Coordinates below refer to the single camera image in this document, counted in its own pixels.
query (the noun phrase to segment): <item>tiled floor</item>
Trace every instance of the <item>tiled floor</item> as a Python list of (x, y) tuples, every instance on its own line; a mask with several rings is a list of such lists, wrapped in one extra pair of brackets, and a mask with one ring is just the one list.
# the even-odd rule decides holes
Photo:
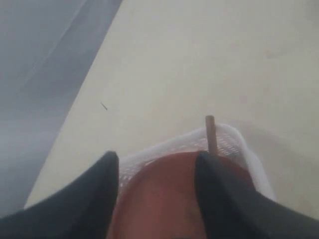
[(123, 1), (27, 205), (105, 150), (124, 157), (213, 114), (241, 130), (279, 202), (319, 218), (318, 11), (316, 0)]

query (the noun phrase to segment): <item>mesh pattern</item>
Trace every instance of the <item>mesh pattern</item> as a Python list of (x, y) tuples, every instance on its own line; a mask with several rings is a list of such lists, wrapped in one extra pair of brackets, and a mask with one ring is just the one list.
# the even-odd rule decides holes
[[(240, 142), (222, 127), (216, 127), (218, 154), (247, 169)], [(145, 149), (120, 161), (120, 192), (142, 167), (163, 156), (178, 152), (208, 150), (204, 128)]]

